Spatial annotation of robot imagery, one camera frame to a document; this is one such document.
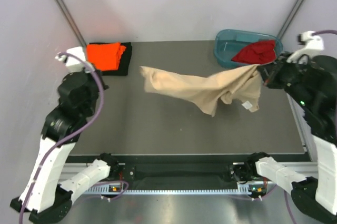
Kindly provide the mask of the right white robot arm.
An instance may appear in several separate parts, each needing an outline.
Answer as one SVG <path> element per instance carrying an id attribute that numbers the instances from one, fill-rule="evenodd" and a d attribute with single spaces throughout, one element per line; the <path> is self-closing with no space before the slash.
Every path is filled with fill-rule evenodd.
<path id="1" fill-rule="evenodd" d="M 322 223 L 336 223 L 336 59 L 326 55 L 307 62 L 288 62 L 281 56 L 258 66 L 269 89 L 284 90 L 304 111 L 317 152 L 318 177 L 306 177 L 264 152 L 245 162 L 249 178 L 265 177 L 288 193 L 305 215 Z"/>

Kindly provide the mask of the beige t shirt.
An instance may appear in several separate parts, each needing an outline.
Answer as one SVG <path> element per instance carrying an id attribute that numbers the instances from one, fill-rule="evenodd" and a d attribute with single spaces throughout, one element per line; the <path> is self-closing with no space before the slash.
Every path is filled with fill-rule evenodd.
<path id="1" fill-rule="evenodd" d="M 147 66 L 141 66 L 140 73 L 144 77 L 145 92 L 189 101 L 212 117 L 216 114 L 219 100 L 224 104 L 239 100 L 250 112 L 259 109 L 262 77 L 256 64 L 208 77 L 177 74 Z"/>

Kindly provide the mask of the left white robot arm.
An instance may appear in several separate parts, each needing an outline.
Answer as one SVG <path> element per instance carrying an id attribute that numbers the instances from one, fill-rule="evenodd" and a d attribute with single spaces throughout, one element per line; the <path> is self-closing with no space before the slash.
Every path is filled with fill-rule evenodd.
<path id="1" fill-rule="evenodd" d="M 100 114 L 104 91 L 108 86 L 99 70 L 69 73 L 57 89 L 58 105 L 46 117 L 39 142 L 39 152 L 29 182 L 22 194 L 10 202 L 19 213 L 29 213 L 32 223 L 58 223 L 73 203 L 102 179 L 114 180 L 119 167 L 112 162 L 95 160 L 71 179 L 59 182 L 64 164 L 80 134 Z"/>

